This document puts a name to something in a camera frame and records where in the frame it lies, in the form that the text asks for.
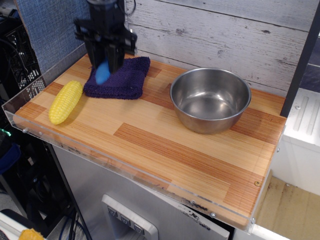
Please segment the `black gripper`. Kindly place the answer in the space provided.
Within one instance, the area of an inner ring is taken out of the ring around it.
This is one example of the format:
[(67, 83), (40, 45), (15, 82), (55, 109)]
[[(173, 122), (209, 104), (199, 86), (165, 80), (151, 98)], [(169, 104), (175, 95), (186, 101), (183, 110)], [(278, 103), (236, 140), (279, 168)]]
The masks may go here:
[(109, 71), (113, 74), (122, 67), (125, 52), (134, 54), (136, 50), (138, 37), (125, 27), (125, 18), (133, 14), (136, 2), (130, 12), (125, 10), (123, 0), (88, 0), (87, 3), (90, 19), (73, 21), (75, 37), (86, 40), (85, 47), (94, 69), (108, 61)]

